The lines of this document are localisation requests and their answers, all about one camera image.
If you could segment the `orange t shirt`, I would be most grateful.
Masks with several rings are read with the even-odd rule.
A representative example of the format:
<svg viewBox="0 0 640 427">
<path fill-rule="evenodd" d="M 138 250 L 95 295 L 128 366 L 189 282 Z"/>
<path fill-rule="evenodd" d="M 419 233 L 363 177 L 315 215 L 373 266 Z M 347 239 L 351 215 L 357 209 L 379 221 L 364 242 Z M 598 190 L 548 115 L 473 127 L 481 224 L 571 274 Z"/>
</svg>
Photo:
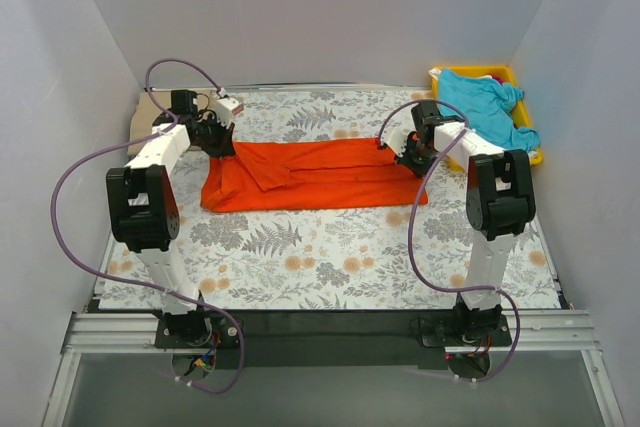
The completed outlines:
<svg viewBox="0 0 640 427">
<path fill-rule="evenodd" d="M 322 210 L 428 202 L 421 180 L 373 138 L 237 142 L 209 160 L 200 206 L 214 213 Z"/>
</svg>

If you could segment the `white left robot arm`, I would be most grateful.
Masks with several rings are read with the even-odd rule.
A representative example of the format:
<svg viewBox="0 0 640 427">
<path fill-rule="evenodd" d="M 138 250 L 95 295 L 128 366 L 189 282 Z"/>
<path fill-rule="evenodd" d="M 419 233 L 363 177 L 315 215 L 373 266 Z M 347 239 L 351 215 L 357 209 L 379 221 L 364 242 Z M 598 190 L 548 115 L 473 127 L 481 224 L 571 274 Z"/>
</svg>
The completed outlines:
<svg viewBox="0 0 640 427">
<path fill-rule="evenodd" d="M 202 96 L 192 90 L 172 90 L 169 113 L 153 122 L 152 131 L 158 136 L 126 166 L 106 174 L 113 236 L 136 254 L 152 283 L 161 288 L 159 319 L 168 335 L 191 346 L 205 344 L 212 327 L 204 309 L 185 300 L 199 299 L 200 292 L 175 244 L 180 214 L 170 174 L 192 146 L 215 159 L 234 155 L 233 119 L 243 109 L 229 96 L 200 108 Z"/>
</svg>

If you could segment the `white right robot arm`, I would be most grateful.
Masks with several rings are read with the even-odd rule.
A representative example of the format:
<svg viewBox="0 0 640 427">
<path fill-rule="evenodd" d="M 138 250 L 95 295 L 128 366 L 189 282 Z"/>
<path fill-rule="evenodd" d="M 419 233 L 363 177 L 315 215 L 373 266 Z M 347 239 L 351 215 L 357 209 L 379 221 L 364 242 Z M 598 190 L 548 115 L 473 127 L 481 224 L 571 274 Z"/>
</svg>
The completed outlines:
<svg viewBox="0 0 640 427">
<path fill-rule="evenodd" d="M 534 219 L 536 205 L 528 154 L 506 150 L 485 140 L 470 127 L 468 118 L 439 100 L 409 103 L 414 129 L 392 133 L 384 141 L 396 161 L 417 177 L 428 180 L 446 157 L 466 174 L 466 217 L 473 230 L 470 266 L 460 287 L 448 287 L 454 306 L 417 322 L 427 346 L 511 342 L 502 300 L 507 260 L 518 236 Z"/>
</svg>

